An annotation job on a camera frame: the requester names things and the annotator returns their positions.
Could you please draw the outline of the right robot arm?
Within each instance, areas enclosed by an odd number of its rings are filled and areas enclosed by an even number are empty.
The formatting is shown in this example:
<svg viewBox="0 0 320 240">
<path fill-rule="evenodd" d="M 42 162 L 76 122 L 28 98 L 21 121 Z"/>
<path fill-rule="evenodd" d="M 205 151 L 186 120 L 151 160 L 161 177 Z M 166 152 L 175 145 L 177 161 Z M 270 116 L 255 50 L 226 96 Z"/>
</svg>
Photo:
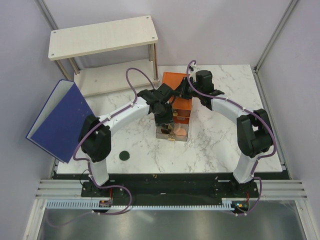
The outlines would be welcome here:
<svg viewBox="0 0 320 240">
<path fill-rule="evenodd" d="M 259 160 L 276 152 L 274 147 L 272 153 L 263 155 L 275 145 L 269 116 L 262 108 L 248 110 L 229 99 L 223 91 L 215 89 L 212 78 L 209 70 L 193 71 L 182 79 L 175 94 L 182 99 L 198 98 L 203 106 L 236 125 L 237 144 L 241 154 L 233 177 L 239 184 L 245 184 L 254 178 Z"/>
</svg>

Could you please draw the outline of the pink round puff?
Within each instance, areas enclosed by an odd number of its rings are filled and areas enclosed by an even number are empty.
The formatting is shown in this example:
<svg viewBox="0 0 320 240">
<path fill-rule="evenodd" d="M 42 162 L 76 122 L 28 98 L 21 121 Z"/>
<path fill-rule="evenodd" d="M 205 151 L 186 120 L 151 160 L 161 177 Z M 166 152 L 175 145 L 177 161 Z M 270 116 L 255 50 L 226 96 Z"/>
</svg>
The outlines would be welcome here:
<svg viewBox="0 0 320 240">
<path fill-rule="evenodd" d="M 173 127 L 173 132 L 177 134 L 177 131 L 182 127 L 181 123 L 175 123 Z"/>
<path fill-rule="evenodd" d="M 177 132 L 176 132 L 176 134 L 177 135 L 179 135 L 179 136 L 187 136 L 187 131 L 183 128 L 183 127 L 181 127 Z"/>
</svg>

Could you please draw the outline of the orange drawer organizer box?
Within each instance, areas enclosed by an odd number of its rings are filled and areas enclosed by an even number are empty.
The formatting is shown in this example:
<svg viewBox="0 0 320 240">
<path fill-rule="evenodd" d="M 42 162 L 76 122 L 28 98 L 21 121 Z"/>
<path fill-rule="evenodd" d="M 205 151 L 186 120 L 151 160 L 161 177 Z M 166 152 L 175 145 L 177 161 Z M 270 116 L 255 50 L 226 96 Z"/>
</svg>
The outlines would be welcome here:
<svg viewBox="0 0 320 240">
<path fill-rule="evenodd" d="M 184 77 L 186 77 L 185 73 L 165 71 L 163 73 L 162 83 L 170 86 L 173 90 L 175 90 L 180 85 Z M 191 109 L 192 110 L 192 100 L 176 97 L 175 101 L 172 104 L 172 109 Z"/>
</svg>

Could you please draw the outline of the clear acrylic bottom drawer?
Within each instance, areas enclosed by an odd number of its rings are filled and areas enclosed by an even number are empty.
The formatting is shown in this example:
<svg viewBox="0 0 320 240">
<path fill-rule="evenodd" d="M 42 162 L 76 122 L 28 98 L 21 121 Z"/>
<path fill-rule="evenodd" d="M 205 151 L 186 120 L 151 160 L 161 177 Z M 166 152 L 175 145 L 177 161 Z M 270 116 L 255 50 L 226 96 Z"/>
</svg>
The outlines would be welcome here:
<svg viewBox="0 0 320 240">
<path fill-rule="evenodd" d="M 172 122 L 156 127 L 155 136 L 157 139 L 186 142 L 189 136 L 189 125 Z"/>
</svg>

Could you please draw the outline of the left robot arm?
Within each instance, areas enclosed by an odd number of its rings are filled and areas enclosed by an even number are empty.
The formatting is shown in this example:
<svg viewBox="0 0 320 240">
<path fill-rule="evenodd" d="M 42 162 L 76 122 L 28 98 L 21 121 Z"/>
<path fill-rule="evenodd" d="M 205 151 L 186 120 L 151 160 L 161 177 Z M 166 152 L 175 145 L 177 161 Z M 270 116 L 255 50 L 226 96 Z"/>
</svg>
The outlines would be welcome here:
<svg viewBox="0 0 320 240">
<path fill-rule="evenodd" d="M 85 118 L 73 159 L 87 161 L 90 178 L 96 186 L 102 186 L 109 180 L 107 157 L 112 150 L 112 136 L 149 114 L 154 115 L 157 127 L 172 124 L 171 98 L 175 98 L 175 91 L 163 83 L 157 89 L 140 91 L 133 101 L 107 115 L 104 120 L 92 114 Z"/>
</svg>

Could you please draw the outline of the dark green round puff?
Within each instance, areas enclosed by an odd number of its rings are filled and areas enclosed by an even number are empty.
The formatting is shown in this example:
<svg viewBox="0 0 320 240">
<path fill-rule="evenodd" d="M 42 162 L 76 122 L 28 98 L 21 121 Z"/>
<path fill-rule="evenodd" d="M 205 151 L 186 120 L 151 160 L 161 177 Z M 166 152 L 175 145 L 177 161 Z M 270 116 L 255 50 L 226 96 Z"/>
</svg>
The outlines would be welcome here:
<svg viewBox="0 0 320 240">
<path fill-rule="evenodd" d="M 121 161 L 127 161 L 130 159 L 130 153 L 126 150 L 123 150 L 119 153 L 119 159 Z"/>
</svg>

